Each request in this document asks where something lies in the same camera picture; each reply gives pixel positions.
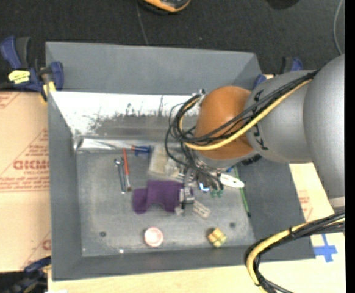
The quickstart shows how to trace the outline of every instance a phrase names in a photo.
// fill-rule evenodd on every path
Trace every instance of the blue clamp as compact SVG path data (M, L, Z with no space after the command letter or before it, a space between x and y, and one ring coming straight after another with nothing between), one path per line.
M22 91L40 92L46 100L46 84L43 76L49 76L47 78L54 83L54 90L61 90L64 82L63 67L60 62L52 62L49 67L41 71L30 67L27 61L29 40L29 37L9 36L0 43L0 52L13 69L9 74L13 87Z

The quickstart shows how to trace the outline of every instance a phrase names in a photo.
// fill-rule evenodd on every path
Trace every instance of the cardboard box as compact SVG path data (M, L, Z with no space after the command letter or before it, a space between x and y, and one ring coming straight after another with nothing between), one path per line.
M0 92L0 273L50 255L47 104Z

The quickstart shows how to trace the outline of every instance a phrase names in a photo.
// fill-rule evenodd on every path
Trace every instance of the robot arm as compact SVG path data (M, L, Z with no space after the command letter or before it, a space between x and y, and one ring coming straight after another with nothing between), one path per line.
M285 73L252 92L235 86L213 90L200 102L193 136L180 130L191 162L202 174L215 175L258 157L313 162L332 207L343 209L344 64L341 55L318 71Z

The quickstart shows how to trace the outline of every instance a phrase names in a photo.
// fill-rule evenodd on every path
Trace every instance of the black floor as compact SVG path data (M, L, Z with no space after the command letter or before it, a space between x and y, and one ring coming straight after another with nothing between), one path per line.
M310 70L345 52L340 1L193 0L177 15L140 8L139 16L136 0L0 0L0 42L32 37L41 65L45 41L79 40L248 51L264 73L278 73L283 57L297 56ZM6 71L0 55L0 82ZM0 292L20 276L0 275Z

